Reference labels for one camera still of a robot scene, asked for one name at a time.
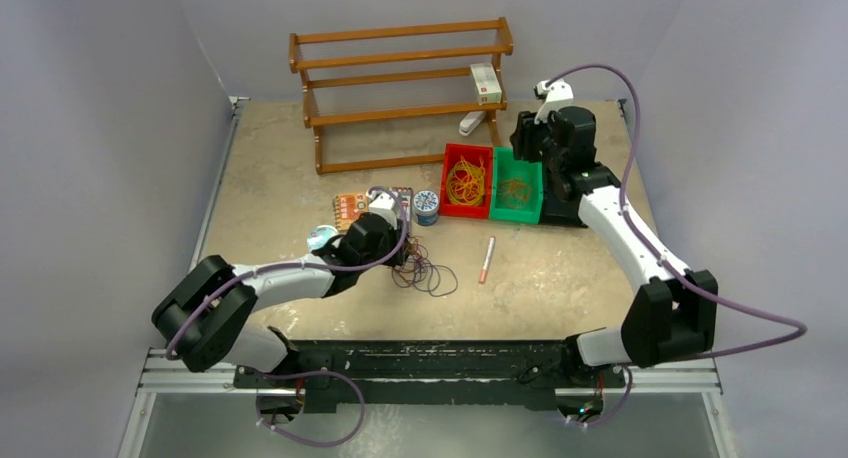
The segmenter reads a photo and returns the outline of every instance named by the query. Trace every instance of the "beige tabletop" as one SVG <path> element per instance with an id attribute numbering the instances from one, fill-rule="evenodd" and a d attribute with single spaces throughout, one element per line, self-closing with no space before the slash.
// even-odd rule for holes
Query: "beige tabletop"
<path id="1" fill-rule="evenodd" d="M 615 102 L 581 103 L 597 118 L 598 160 L 619 177 L 630 149 Z M 498 116 L 504 144 L 521 110 L 511 102 Z M 318 176 L 310 130 L 298 103 L 250 102 L 243 114 L 210 221 L 204 255 L 261 264 L 300 257 L 316 226 L 333 223 L 332 198 L 370 186 L 438 190 L 441 165 Z M 486 127 L 469 137 L 459 116 L 395 120 L 327 129 L 329 163 L 440 153 L 447 142 L 490 144 Z M 642 181 L 628 195 L 653 227 Z M 326 299 L 304 299 L 254 313 L 251 320 L 294 339 L 557 339 L 618 326 L 633 294 L 600 237 L 589 229 L 442 216 L 412 233 L 435 264 L 451 267 L 459 287 L 449 296 L 397 287 L 391 271 L 364 273 L 357 286 Z M 490 236 L 497 245 L 488 281 L 478 284 Z"/>

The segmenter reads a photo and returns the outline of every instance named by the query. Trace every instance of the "white wall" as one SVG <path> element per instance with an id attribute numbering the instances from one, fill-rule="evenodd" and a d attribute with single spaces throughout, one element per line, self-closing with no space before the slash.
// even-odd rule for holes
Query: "white wall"
<path id="1" fill-rule="evenodd" d="M 503 61 L 513 98 L 565 68 L 590 61 L 641 76 L 682 0 L 181 0 L 230 95 L 293 99 L 300 81 L 288 70 L 289 33 L 506 16 L 515 53 Z M 602 72 L 575 77 L 593 97 L 626 96 Z"/>
<path id="2" fill-rule="evenodd" d="M 0 0 L 0 456 L 114 456 L 229 126 L 178 0 Z"/>
<path id="3" fill-rule="evenodd" d="M 802 319 L 721 359 L 744 456 L 844 456 L 848 0 L 685 0 L 645 71 L 642 176 L 663 239 L 726 296 Z M 717 349 L 786 330 L 719 315 Z"/>

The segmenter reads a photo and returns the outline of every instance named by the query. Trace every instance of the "wooden rail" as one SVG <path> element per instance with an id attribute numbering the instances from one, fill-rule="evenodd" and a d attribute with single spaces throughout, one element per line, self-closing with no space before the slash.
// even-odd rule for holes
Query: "wooden rail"
<path id="1" fill-rule="evenodd" d="M 396 53 L 378 53 L 371 55 L 344 56 L 337 58 L 321 58 L 315 60 L 303 59 L 301 47 L 318 43 L 332 43 L 354 40 L 374 40 L 381 38 L 394 38 L 402 36 L 434 35 L 444 33 L 462 33 L 474 31 L 496 31 L 496 42 L 488 46 L 466 46 L 457 48 L 444 48 L 435 50 L 403 51 Z M 289 69 L 292 73 L 299 73 L 303 85 L 303 122 L 312 128 L 315 139 L 315 170 L 319 174 L 335 173 L 341 171 L 369 170 L 375 168 L 386 168 L 391 166 L 420 165 L 427 163 L 440 163 L 442 155 L 420 155 L 403 158 L 392 158 L 386 160 L 360 161 L 355 163 L 325 164 L 322 152 L 323 127 L 340 125 L 346 123 L 362 123 L 375 120 L 389 120 L 396 118 L 408 118 L 416 116 L 441 115 L 448 113 L 469 113 L 472 111 L 484 111 L 486 121 L 491 134 L 492 143 L 500 145 L 498 136 L 496 114 L 498 110 L 507 107 L 506 91 L 500 103 L 488 103 L 478 105 L 476 102 L 455 103 L 449 105 L 420 106 L 413 108 L 400 108 L 392 110 L 376 110 L 359 113 L 342 113 L 324 115 L 319 112 L 313 90 L 320 88 L 333 88 L 353 85 L 370 85 L 377 83 L 393 83 L 400 81 L 428 80 L 435 78 L 451 78 L 465 76 L 470 73 L 469 68 L 445 68 L 426 71 L 413 71 L 405 73 L 386 73 L 379 75 L 361 75 L 345 78 L 329 78 L 312 80 L 309 78 L 309 70 L 338 68 L 344 66 L 362 66 L 384 63 L 397 63 L 405 61 L 433 60 L 440 58 L 455 58 L 462 56 L 491 56 L 491 63 L 495 68 L 501 89 L 504 89 L 501 77 L 501 56 L 511 55 L 513 49 L 512 34 L 506 18 L 489 21 L 471 21 L 464 23 L 443 23 L 436 25 L 400 26 L 393 28 L 379 28 L 372 30 L 342 31 L 336 33 L 316 33 L 309 35 L 289 36 Z"/>

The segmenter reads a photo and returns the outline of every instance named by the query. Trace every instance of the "plastic bin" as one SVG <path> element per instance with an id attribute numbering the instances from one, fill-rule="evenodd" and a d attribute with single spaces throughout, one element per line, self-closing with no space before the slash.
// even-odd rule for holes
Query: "plastic bin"
<path id="1" fill-rule="evenodd" d="M 494 149 L 492 178 L 492 208 L 489 218 L 499 221 L 519 223 L 539 223 L 544 199 L 544 173 L 542 163 L 516 161 L 509 148 Z M 529 199 L 526 202 L 498 193 L 499 185 L 516 179 L 530 186 Z"/>
<path id="2" fill-rule="evenodd" d="M 492 203 L 492 156 L 492 148 L 489 146 L 459 145 L 456 143 L 448 143 L 445 146 L 445 159 L 442 166 L 442 186 L 439 194 L 439 215 L 461 216 L 483 220 L 489 217 L 489 208 Z M 480 158 L 483 159 L 483 166 L 486 169 L 483 184 L 485 194 L 483 203 L 480 206 L 454 205 L 448 201 L 448 173 L 451 168 L 459 163 L 460 158 L 465 158 L 465 161 L 478 166 L 480 165 Z"/>

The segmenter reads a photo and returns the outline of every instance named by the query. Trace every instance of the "white box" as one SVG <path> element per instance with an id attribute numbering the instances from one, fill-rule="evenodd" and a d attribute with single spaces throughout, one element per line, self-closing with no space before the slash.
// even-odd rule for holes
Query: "white box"
<path id="1" fill-rule="evenodd" d="M 471 65 L 471 78 L 477 92 L 477 104 L 489 105 L 501 102 L 501 84 L 491 63 L 476 63 Z"/>

